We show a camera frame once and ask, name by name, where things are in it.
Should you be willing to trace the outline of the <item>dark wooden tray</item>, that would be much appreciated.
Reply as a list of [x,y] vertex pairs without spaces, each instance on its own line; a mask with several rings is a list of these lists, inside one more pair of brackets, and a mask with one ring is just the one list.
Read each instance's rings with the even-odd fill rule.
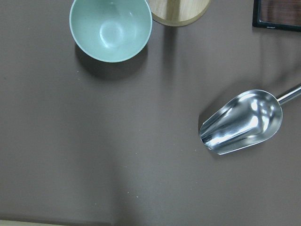
[[300,32],[301,2],[299,0],[255,0],[252,26]]

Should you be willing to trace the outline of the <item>mint green bowl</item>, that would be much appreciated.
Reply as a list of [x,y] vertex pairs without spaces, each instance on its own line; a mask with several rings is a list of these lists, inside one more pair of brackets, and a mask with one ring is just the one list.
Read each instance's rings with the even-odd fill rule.
[[69,25],[84,53],[102,62],[118,63],[146,46],[152,15],[145,0],[75,0]]

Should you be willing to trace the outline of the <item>metal scoop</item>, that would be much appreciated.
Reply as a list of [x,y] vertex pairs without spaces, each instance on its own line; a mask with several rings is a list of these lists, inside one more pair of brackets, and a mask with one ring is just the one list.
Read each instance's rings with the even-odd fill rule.
[[300,85],[277,97],[260,89],[243,92],[201,125],[200,139],[218,155],[264,142],[274,136],[282,124],[281,106],[300,94]]

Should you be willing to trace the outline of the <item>wooden mug tree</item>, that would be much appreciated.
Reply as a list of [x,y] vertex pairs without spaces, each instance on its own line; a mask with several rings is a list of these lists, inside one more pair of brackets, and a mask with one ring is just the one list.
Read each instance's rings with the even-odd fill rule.
[[152,18],[166,26],[186,26],[208,10],[210,0],[149,0]]

